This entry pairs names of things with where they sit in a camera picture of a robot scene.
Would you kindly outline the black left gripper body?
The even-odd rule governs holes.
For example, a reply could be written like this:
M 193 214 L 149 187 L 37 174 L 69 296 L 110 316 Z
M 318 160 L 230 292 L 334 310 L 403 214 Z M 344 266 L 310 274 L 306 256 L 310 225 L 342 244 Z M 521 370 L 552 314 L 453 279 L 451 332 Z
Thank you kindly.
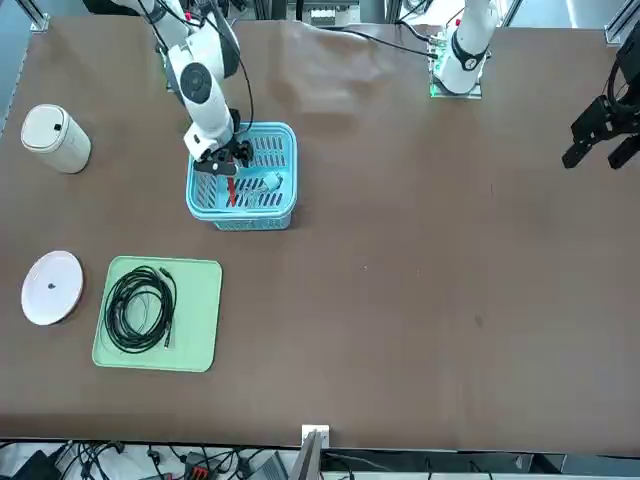
M 635 114 L 639 111 L 639 34 L 630 33 L 616 55 L 618 69 L 626 85 L 626 93 L 616 101 L 617 109 Z

